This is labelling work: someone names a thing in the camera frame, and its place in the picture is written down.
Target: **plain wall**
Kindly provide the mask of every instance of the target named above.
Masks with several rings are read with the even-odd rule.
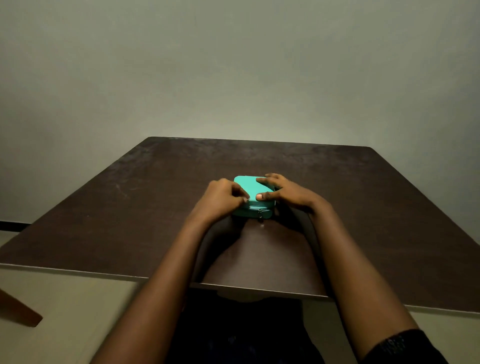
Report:
[[[152,135],[375,148],[480,242],[479,1],[0,3],[0,220]]]

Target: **black baseboard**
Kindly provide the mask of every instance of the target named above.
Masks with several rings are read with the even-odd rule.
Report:
[[[24,222],[0,221],[0,230],[3,231],[21,232],[29,226],[30,224],[25,224]]]

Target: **tiled floor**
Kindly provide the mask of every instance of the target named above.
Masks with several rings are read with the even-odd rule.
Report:
[[[0,231],[0,245],[14,233]],[[44,319],[27,328],[0,319],[3,364],[88,363],[135,292],[133,282],[0,269],[0,287]],[[355,363],[336,307],[304,301],[305,327],[326,363]],[[451,363],[480,363],[480,316],[412,312]]]

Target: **brown wooden table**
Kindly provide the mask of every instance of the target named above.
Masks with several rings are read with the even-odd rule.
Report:
[[[480,246],[361,146],[150,137],[1,247],[0,264],[147,278],[210,180],[272,171],[333,204],[403,303],[480,312]],[[273,220],[249,220],[202,285],[326,295],[306,239]]]

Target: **brown wooden leg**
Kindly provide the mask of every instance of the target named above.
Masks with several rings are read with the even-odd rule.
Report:
[[[0,290],[0,317],[34,328],[42,316],[7,292]]]

